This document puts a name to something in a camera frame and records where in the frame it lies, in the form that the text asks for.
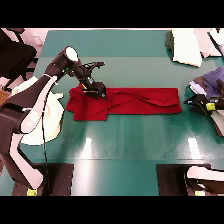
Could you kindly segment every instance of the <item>wire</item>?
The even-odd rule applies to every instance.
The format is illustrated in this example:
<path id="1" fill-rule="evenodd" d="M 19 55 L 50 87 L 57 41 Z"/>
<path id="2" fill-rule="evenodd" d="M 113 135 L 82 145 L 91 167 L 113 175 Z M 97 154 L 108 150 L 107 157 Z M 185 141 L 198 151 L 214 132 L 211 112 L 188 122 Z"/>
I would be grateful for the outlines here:
<path id="1" fill-rule="evenodd" d="M 48 161 L 47 161 L 47 152 L 46 152 L 46 140 L 45 140 L 45 133 L 44 133 L 44 111 L 42 112 L 42 133 L 43 133 L 43 140 L 44 140 L 44 144 L 43 144 L 43 148 L 44 148 L 44 157 L 45 157 L 45 165 L 46 165 L 46 178 L 47 178 L 47 185 L 48 185 L 48 190 L 50 190 L 50 183 L 49 183 L 49 172 L 48 172 Z"/>

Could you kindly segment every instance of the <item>white circular joint cap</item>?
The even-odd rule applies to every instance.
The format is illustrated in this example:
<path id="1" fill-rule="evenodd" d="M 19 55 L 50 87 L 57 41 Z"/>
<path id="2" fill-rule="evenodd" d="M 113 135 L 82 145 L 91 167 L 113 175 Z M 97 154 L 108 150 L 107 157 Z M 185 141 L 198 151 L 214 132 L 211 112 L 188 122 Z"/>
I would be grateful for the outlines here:
<path id="1" fill-rule="evenodd" d="M 78 61 L 78 54 L 76 50 L 72 47 L 67 47 L 65 50 L 66 56 L 71 60 L 71 61 Z"/>

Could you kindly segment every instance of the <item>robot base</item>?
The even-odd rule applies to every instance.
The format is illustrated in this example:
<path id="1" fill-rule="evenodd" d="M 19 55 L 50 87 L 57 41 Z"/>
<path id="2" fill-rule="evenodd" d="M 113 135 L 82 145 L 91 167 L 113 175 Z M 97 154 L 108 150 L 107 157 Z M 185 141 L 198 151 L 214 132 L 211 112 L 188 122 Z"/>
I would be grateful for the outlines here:
<path id="1" fill-rule="evenodd" d="M 156 171 L 159 185 L 159 195 L 195 196 L 195 190 L 186 184 L 184 175 L 177 172 L 180 167 L 190 167 L 192 165 L 211 168 L 210 164 L 157 164 Z M 205 196 L 218 196 L 218 194 L 205 192 Z"/>
<path id="2" fill-rule="evenodd" d="M 45 167 L 45 164 L 34 164 L 37 167 Z M 70 196 L 72 187 L 74 164 L 48 163 L 48 181 L 37 189 L 37 196 Z M 28 188 L 20 183 L 15 183 L 12 196 L 27 196 Z"/>

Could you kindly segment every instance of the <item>table surface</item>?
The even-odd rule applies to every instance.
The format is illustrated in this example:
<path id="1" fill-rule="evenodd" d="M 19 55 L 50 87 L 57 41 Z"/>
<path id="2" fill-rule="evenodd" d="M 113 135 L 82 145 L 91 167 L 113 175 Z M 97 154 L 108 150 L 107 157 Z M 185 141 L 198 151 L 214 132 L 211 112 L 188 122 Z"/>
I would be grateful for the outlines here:
<path id="1" fill-rule="evenodd" d="M 224 139 L 212 119 L 195 114 L 182 102 L 193 96 L 189 82 L 219 66 L 221 57 L 203 59 L 202 66 L 172 62 L 165 47 L 167 31 L 49 31 L 34 75 L 66 46 L 74 47 L 83 63 L 104 61 L 93 72 L 107 87 L 175 87 L 183 112 L 173 115 L 109 115 L 107 121 L 75 122 L 65 111 L 61 133 L 47 143 L 49 162 L 74 163 L 72 195 L 159 195 L 156 164 L 210 163 L 224 169 Z M 69 76 L 54 93 L 78 85 Z M 21 145 L 32 162 L 44 162 L 42 146 Z M 11 195 L 13 181 L 4 168 L 0 195 Z"/>

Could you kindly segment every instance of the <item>red fabric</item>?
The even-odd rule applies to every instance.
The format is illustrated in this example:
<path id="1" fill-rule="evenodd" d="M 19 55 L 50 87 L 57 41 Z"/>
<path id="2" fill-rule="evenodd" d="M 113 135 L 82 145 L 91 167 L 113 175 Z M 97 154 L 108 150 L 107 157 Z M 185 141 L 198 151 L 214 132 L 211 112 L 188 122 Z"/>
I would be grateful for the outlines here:
<path id="1" fill-rule="evenodd" d="M 108 114 L 175 114 L 180 113 L 176 88 L 107 88 L 107 100 L 86 96 L 82 87 L 70 90 L 66 110 L 74 120 L 107 120 Z"/>

